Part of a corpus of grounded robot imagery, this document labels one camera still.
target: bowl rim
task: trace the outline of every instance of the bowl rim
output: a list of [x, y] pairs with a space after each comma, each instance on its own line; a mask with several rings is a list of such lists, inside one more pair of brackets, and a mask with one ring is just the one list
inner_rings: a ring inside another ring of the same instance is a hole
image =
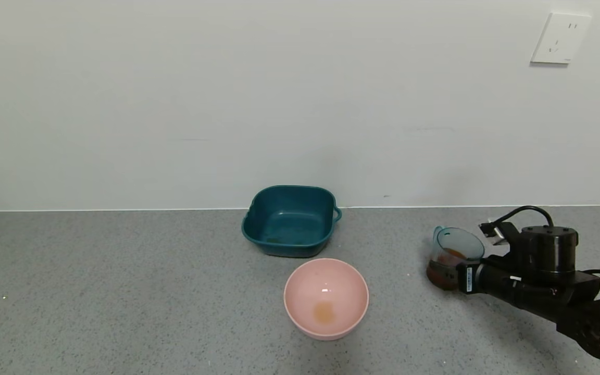
[[[355, 321], [355, 323], [353, 323], [352, 325], [348, 326], [347, 329], [345, 330], [341, 330], [340, 332], [336, 332], [333, 334], [319, 334], [317, 332], [314, 332], [312, 330], [308, 330], [307, 328], [305, 328], [304, 326], [300, 325], [300, 323], [298, 323], [293, 316], [291, 315], [291, 312], [289, 311], [289, 305], [288, 303], [286, 303], [286, 290], [289, 287], [289, 282], [291, 280], [291, 278], [293, 278], [293, 275], [295, 275], [296, 272], [298, 272], [299, 269], [301, 269], [302, 267], [306, 266], [309, 263], [313, 263], [314, 261], [338, 261], [340, 263], [346, 264], [347, 266], [349, 266], [353, 271], [355, 271], [355, 273], [357, 273], [358, 276], [360, 276], [360, 280], [362, 280], [363, 285], [365, 286], [365, 292], [367, 293], [367, 300], [365, 301], [365, 309], [363, 310], [362, 314], [360, 314], [359, 318]], [[339, 335], [343, 335], [343, 334], [347, 334], [348, 332], [352, 331], [353, 328], [355, 328], [355, 326], [357, 326], [360, 321], [365, 317], [365, 314], [367, 313], [367, 308], [369, 308], [369, 287], [367, 286], [367, 281], [365, 280], [365, 278], [363, 277], [363, 275], [352, 265], [348, 264], [347, 262], [340, 260], [340, 259], [335, 259], [335, 258], [318, 258], [318, 259], [312, 259], [310, 261], [306, 261], [305, 263], [301, 264], [300, 266], [298, 266], [298, 268], [296, 268], [291, 275], [289, 276], [288, 280], [286, 280], [286, 285], [284, 285], [284, 308], [286, 309], [286, 314], [289, 316], [289, 318], [291, 318], [291, 321], [293, 321], [293, 323], [295, 324], [296, 327], [300, 328], [300, 330], [303, 330], [305, 333], [309, 333], [310, 335], [314, 335], [316, 337], [323, 337], [323, 338], [330, 338], [330, 337], [334, 337], [334, 336], [339, 336]]]
[[335, 195], [332, 194], [330, 192], [330, 190], [327, 190], [326, 188], [322, 188], [320, 186], [310, 186], [310, 185], [272, 185], [272, 186], [268, 186], [263, 190], [260, 190], [260, 192], [256, 193], [256, 195], [254, 195], [253, 199], [252, 199], [252, 203], [249, 205], [248, 209], [247, 209], [247, 213], [245, 213], [245, 217], [242, 219], [242, 222], [240, 223], [240, 230], [242, 232], [242, 234], [244, 235], [244, 237], [249, 240], [250, 242], [252, 242], [253, 244], [257, 244], [259, 246], [269, 246], [269, 247], [276, 247], [278, 249], [290, 249], [290, 250], [305, 250], [305, 249], [310, 249], [311, 247], [315, 247], [315, 246], [320, 246], [321, 244], [323, 244], [324, 242], [326, 242], [331, 235], [333, 235], [333, 232], [335, 232], [335, 226], [336, 226], [336, 221], [335, 219], [333, 219], [331, 225], [330, 225], [330, 230], [329, 232], [326, 234], [326, 236], [324, 236], [323, 238], [321, 238], [320, 240], [318, 240], [317, 242], [314, 242], [313, 244], [303, 244], [303, 245], [296, 245], [296, 244], [274, 244], [272, 242], [267, 242], [267, 241], [262, 241], [262, 240], [257, 240], [254, 237], [251, 237], [247, 231], [245, 230], [245, 222], [247, 221], [248, 217], [249, 217], [249, 212], [252, 211], [252, 208], [256, 202], [256, 199], [258, 199], [260, 197], [260, 195], [263, 194], [263, 192], [267, 191], [267, 190], [275, 190], [275, 189], [279, 189], [279, 188], [302, 188], [302, 189], [312, 189], [312, 190], [322, 190], [324, 192], [326, 192], [328, 195], [330, 195], [330, 197], [333, 199], [333, 207], [334, 208], [338, 208], [338, 202], [336, 201]]

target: robotic arm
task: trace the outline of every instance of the robotic arm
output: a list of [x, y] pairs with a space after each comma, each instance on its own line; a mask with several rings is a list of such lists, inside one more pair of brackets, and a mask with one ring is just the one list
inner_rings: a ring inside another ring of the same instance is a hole
[[[548, 224], [519, 232], [506, 221], [526, 209], [541, 212]], [[519, 207], [480, 228], [496, 244], [508, 243], [509, 252], [456, 267], [435, 264], [435, 269], [457, 278], [465, 294], [490, 294], [554, 322], [557, 332], [600, 359], [600, 299], [595, 301], [600, 278], [593, 275], [600, 270], [576, 271], [578, 233], [554, 226], [550, 215], [535, 206]]]

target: pink bowl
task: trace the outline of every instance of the pink bowl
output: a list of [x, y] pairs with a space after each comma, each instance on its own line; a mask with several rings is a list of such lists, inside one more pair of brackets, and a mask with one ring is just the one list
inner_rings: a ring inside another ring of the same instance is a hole
[[336, 340], [360, 323], [369, 290], [360, 272], [337, 259], [314, 259], [298, 267], [284, 287], [293, 323], [317, 340]]

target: white wall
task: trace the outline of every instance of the white wall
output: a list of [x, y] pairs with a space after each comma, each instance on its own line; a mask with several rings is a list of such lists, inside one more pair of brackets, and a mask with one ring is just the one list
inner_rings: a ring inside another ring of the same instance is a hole
[[[552, 10], [591, 30], [530, 67]], [[0, 209], [245, 207], [277, 183], [600, 204], [600, 1], [0, 0]]]

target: measuring cup handle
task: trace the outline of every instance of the measuring cup handle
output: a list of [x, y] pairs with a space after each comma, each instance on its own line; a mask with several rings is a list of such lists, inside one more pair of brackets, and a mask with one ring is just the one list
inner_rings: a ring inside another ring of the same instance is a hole
[[436, 226], [436, 228], [434, 228], [434, 234], [432, 235], [432, 242], [436, 241], [436, 237], [439, 235], [439, 232], [441, 232], [443, 230], [444, 227], [442, 226]]

